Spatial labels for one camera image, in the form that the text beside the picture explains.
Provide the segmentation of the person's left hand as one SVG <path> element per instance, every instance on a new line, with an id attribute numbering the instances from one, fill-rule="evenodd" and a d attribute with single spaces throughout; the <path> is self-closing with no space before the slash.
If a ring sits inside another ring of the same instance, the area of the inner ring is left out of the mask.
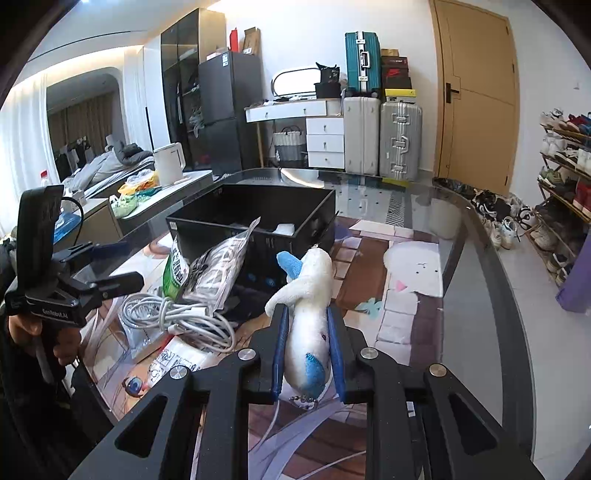
<path id="1" fill-rule="evenodd" d="M 35 317 L 10 316 L 8 328 L 10 336 L 16 344 L 27 345 L 34 337 L 42 334 L 42 321 Z M 80 331 L 74 327 L 65 327 L 58 331 L 53 346 L 53 354 L 62 366 L 71 364 L 81 343 Z"/>

